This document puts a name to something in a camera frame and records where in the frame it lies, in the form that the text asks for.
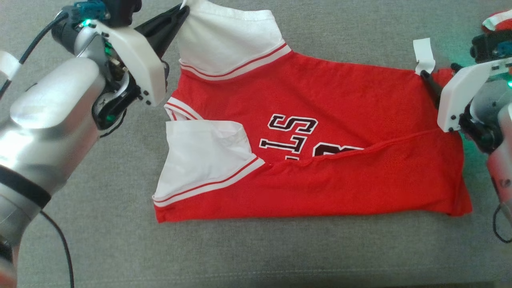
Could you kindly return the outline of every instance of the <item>cable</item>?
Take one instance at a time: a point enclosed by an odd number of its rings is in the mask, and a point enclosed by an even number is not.
[[[496,217],[498,216],[498,213],[500,212],[501,210],[501,205],[498,205],[498,208],[496,208],[496,211],[494,211],[494,215],[493,215],[493,232],[494,232],[494,235],[496,235],[496,237],[503,243],[505,244],[509,244],[509,243],[512,243],[512,239],[510,240],[505,240],[503,239],[503,237],[501,237],[500,234],[498,234],[498,230],[496,229]]]
[[[114,131],[116,131],[119,127],[121,127],[121,125],[123,124],[123,121],[124,121],[124,118],[126,117],[126,112],[128,110],[125,110],[123,112],[123,115],[121,116],[121,120],[119,121],[119,124],[117,124],[114,128],[112,128],[112,130],[106,132],[105,134],[101,135],[100,138],[104,138],[104,137],[107,137],[109,136],[110,134],[112,134]]]
[[[68,260],[69,282],[70,282],[71,288],[75,288],[75,276],[73,275],[73,265],[71,264],[71,254],[69,253],[68,242],[66,241],[66,238],[64,237],[64,233],[60,229],[59,225],[57,225],[57,223],[55,223],[55,221],[53,221],[53,219],[50,218],[50,216],[48,216],[48,214],[46,214],[43,211],[41,211],[40,213],[57,230],[57,233],[60,236],[62,244],[64,245],[64,251],[66,252],[66,259]]]
[[[34,38],[32,43],[30,43],[30,45],[27,48],[27,50],[25,51],[25,53],[23,53],[23,56],[20,58],[19,63],[21,65],[25,64],[25,61],[27,61],[28,57],[30,56],[30,54],[32,54],[32,51],[34,51],[35,47],[37,46],[37,44],[39,44],[41,39],[43,39],[43,37],[50,30],[52,30],[53,27],[55,27],[55,25],[57,25],[62,20],[67,19],[68,17],[69,17],[69,14],[61,13],[53,21],[51,21],[48,25],[46,25],[46,27],[44,29],[42,29],[41,32],[39,32],[39,34],[36,36],[36,38]],[[2,97],[5,94],[5,92],[7,91],[7,88],[9,88],[10,85],[11,85],[11,81],[10,80],[5,81],[4,85],[0,89],[0,100],[2,99]]]

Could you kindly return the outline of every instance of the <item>green led light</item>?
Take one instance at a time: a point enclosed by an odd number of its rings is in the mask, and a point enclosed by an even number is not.
[[[92,20],[90,20],[90,19],[86,19],[84,22],[82,22],[82,25],[83,25],[84,27],[89,26],[89,24],[91,23],[91,21],[92,21]]]

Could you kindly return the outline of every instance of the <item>red fabric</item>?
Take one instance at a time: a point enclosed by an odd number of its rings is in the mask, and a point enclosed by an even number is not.
[[[434,77],[444,85],[451,72]],[[291,52],[229,80],[182,71],[173,97],[204,119],[241,123],[266,164],[227,188],[155,207],[159,222],[472,210],[460,136],[437,127],[437,110],[413,71]],[[313,118],[317,125],[311,134],[296,131],[304,125],[272,130],[274,114]],[[299,154],[260,148],[262,139],[291,144],[294,135],[307,137]],[[313,157],[321,142],[364,150]]]
[[[496,12],[496,13],[493,13],[491,14],[489,17],[492,17],[498,13],[501,13],[501,12],[505,12],[507,10],[504,10],[504,11],[499,11],[499,12]],[[482,30],[485,32],[485,33],[490,33],[492,32],[491,30],[489,30],[486,26],[483,26],[482,25]],[[512,19],[508,19],[508,20],[505,20],[505,21],[502,21],[500,23],[498,23],[496,25],[496,30],[495,31],[502,31],[502,30],[512,30]]]

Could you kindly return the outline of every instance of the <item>gray fabric surface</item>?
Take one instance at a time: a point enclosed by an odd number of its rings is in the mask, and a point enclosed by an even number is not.
[[[0,49],[20,57],[65,0],[0,2]],[[145,0],[135,22],[178,1]],[[271,9],[288,44],[328,60],[415,67],[412,40],[431,37],[441,66],[472,62],[468,49],[487,15],[509,0],[222,0]],[[8,104],[70,55],[42,41],[0,102]],[[165,59],[177,61],[175,49]],[[178,65],[169,82],[175,85]],[[189,221],[157,224],[151,195],[167,145],[162,108],[133,105],[124,126],[100,141],[46,208],[61,225],[77,287],[389,286],[512,280],[512,248],[494,238],[497,205],[485,156],[466,143],[474,213]],[[20,250],[20,287],[67,287],[57,234],[41,217]]]

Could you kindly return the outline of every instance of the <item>red stripe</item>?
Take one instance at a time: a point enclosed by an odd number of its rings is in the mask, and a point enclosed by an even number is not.
[[[187,192],[190,192],[190,191],[193,191],[193,190],[196,190],[196,189],[199,189],[199,188],[203,188],[205,186],[208,186],[208,185],[214,185],[214,184],[220,184],[220,183],[224,183],[230,179],[232,179],[233,177],[237,176],[238,174],[240,174],[240,172],[242,172],[244,169],[246,169],[247,167],[249,167],[251,164],[253,164],[254,162],[256,162],[259,158],[255,158],[253,161],[249,162],[247,165],[243,166],[240,170],[238,170],[236,173],[234,173],[233,175],[229,176],[228,178],[222,180],[222,181],[217,181],[217,182],[211,182],[211,183],[205,183],[203,185],[200,185],[200,186],[197,186],[195,188],[192,188],[192,189],[189,189],[187,191],[183,191],[181,193],[178,193],[176,195],[173,195],[165,200],[161,200],[161,201],[155,201],[156,203],[162,203],[162,202],[166,202],[167,200],[171,199],[171,198],[174,198],[176,196],[179,196],[179,195],[182,195],[182,194],[185,194]]]
[[[251,60],[251,61],[249,61],[249,62],[245,63],[244,65],[242,65],[242,66],[240,66],[240,67],[238,67],[238,68],[235,68],[234,70],[231,70],[230,72],[227,72],[226,74],[222,74],[222,75],[209,75],[209,74],[205,74],[205,73],[203,73],[203,72],[201,72],[201,71],[197,70],[196,68],[194,68],[194,67],[192,67],[192,66],[184,65],[184,64],[181,64],[181,67],[187,67],[187,68],[194,69],[197,73],[199,73],[199,74],[201,74],[201,75],[204,75],[204,76],[208,76],[208,77],[224,77],[224,76],[227,76],[227,75],[229,75],[229,74],[231,74],[231,73],[235,72],[236,70],[239,70],[239,69],[241,69],[241,68],[243,68],[243,67],[245,67],[245,66],[247,66],[247,65],[249,65],[249,64],[251,64],[251,63],[254,63],[254,62],[256,62],[256,61],[259,61],[259,60],[261,60],[261,59],[263,59],[263,58],[267,58],[267,57],[269,57],[269,56],[271,56],[271,55],[275,54],[276,52],[278,52],[279,50],[281,50],[281,49],[282,49],[282,48],[284,48],[285,46],[286,46],[286,43],[282,44],[279,48],[275,49],[274,51],[272,51],[272,52],[270,52],[270,53],[268,53],[268,54],[266,54],[266,55],[264,55],[264,56],[261,56],[261,57],[259,57],[259,58],[253,59],[253,60]]]
[[[181,110],[181,112],[183,112],[183,113],[187,114],[188,116],[192,117],[194,120],[197,120],[197,118],[195,118],[191,113],[188,113],[184,108],[181,108],[180,106],[178,106],[176,104],[172,104],[171,102],[167,102],[166,104],[169,105],[169,106],[172,106],[172,107],[174,107],[174,108],[176,108],[178,110]]]

